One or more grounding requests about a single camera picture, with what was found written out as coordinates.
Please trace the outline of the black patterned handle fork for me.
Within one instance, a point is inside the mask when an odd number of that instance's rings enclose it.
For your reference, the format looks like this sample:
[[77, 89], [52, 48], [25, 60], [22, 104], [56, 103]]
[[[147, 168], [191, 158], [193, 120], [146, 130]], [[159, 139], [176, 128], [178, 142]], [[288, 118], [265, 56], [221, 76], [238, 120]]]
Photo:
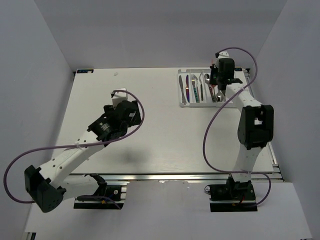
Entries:
[[204, 74], [201, 72], [199, 75], [199, 82], [200, 82], [200, 99], [202, 102], [204, 101], [203, 80], [204, 80]]

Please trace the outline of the white divided cutlery tray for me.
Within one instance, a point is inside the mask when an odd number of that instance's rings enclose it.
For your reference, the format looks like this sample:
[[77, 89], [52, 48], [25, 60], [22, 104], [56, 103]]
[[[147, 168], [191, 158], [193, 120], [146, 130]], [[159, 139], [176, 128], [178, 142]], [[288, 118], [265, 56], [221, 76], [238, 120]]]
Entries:
[[219, 108], [227, 98], [216, 85], [210, 85], [209, 68], [186, 68], [177, 71], [178, 99], [182, 108]]

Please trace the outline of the pink handled fork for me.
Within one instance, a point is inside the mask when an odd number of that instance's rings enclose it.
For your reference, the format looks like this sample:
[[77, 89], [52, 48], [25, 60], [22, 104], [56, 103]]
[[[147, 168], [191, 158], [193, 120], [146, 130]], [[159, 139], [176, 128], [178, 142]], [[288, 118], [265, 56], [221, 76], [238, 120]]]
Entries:
[[194, 75], [194, 79], [195, 79], [196, 91], [197, 91], [197, 94], [199, 94], [200, 81], [199, 81], [199, 79], [198, 79], [198, 77], [196, 75]]

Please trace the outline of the iridescent purple knife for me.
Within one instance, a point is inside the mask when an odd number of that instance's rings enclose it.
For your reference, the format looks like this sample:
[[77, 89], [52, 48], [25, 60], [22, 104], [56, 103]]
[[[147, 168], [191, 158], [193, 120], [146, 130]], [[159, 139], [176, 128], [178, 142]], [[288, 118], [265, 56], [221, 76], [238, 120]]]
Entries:
[[185, 96], [188, 103], [190, 103], [190, 90], [189, 90], [189, 75], [185, 77]]

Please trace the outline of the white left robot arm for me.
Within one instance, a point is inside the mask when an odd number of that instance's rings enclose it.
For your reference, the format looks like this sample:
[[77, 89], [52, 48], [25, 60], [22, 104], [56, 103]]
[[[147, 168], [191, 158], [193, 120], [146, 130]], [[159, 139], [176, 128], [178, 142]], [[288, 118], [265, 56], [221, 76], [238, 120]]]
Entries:
[[145, 110], [138, 100], [105, 105], [104, 113], [91, 123], [73, 146], [40, 165], [24, 171], [25, 188], [42, 212], [54, 210], [62, 201], [84, 198], [112, 202], [107, 182], [97, 173], [71, 176], [77, 167], [109, 144], [130, 136], [130, 127], [141, 127]]

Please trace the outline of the purple bowl ornate spoon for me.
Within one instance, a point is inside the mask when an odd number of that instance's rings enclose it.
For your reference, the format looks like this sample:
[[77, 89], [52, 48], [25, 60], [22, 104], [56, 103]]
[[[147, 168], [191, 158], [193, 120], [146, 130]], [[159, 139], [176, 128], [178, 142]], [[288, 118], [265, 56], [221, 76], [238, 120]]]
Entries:
[[215, 92], [215, 85], [211, 85], [211, 87], [212, 87], [212, 92], [213, 92], [214, 101], [215, 101], [215, 102], [218, 102], [218, 98], [217, 98], [216, 92]]

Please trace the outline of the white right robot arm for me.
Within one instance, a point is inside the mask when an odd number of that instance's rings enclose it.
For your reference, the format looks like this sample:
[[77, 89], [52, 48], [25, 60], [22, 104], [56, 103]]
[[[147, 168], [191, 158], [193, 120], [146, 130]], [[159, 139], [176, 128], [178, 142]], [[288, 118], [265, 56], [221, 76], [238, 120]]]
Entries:
[[242, 201], [252, 191], [251, 174], [258, 155], [274, 135], [274, 109], [263, 105], [245, 89], [235, 76], [235, 61], [219, 57], [211, 66], [210, 83], [231, 100], [240, 112], [237, 137], [240, 149], [232, 172], [225, 184], [210, 186], [216, 201]]

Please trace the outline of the black patterned handle spoon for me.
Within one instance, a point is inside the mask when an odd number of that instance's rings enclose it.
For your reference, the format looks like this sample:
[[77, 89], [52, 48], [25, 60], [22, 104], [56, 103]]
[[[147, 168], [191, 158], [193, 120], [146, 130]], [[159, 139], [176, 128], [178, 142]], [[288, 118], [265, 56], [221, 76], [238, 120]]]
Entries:
[[215, 103], [216, 99], [215, 99], [215, 96], [214, 96], [214, 93], [213, 93], [213, 88], [212, 88], [212, 86], [210, 84], [210, 75], [208, 73], [204, 74], [204, 81], [205, 81], [205, 83], [207, 84], [207, 86], [209, 88], [211, 100], [212, 100], [213, 103]]

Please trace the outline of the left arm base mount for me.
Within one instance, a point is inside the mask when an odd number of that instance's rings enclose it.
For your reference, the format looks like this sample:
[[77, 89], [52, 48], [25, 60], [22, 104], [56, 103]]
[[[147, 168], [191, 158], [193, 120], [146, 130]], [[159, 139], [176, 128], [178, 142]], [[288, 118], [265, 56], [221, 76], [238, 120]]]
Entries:
[[109, 184], [106, 180], [96, 174], [86, 174], [94, 179], [98, 187], [95, 192], [89, 195], [78, 196], [73, 208], [82, 210], [121, 210], [124, 206], [125, 198], [123, 194], [124, 186], [120, 184]]

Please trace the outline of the teal handled fork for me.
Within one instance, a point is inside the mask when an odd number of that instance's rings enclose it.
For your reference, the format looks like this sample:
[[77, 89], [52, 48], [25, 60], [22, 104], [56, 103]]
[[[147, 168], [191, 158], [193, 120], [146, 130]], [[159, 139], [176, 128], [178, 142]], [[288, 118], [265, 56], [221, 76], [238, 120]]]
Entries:
[[191, 74], [191, 84], [193, 87], [193, 93], [195, 97], [195, 102], [199, 103], [200, 98], [199, 98], [199, 91], [198, 91], [198, 78], [196, 77], [195, 74]]

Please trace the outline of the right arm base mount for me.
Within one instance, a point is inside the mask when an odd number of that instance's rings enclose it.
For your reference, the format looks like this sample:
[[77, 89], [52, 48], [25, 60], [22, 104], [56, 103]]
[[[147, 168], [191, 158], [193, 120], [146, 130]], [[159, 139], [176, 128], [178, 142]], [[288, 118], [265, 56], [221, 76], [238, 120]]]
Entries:
[[248, 190], [229, 190], [226, 184], [210, 184], [204, 187], [209, 195], [211, 213], [257, 212], [256, 195], [252, 185]]

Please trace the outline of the silver ornate knife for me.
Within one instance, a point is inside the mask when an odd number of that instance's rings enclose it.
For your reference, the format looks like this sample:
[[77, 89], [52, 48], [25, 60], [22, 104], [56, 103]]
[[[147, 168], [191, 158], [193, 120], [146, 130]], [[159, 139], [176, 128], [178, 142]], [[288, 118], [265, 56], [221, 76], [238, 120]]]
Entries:
[[182, 76], [180, 75], [178, 77], [178, 82], [179, 82], [179, 87], [180, 87], [180, 91], [181, 91], [181, 102], [186, 105], [187, 101], [186, 101], [186, 97], [184, 94], [184, 85], [183, 85], [183, 80], [182, 80]]

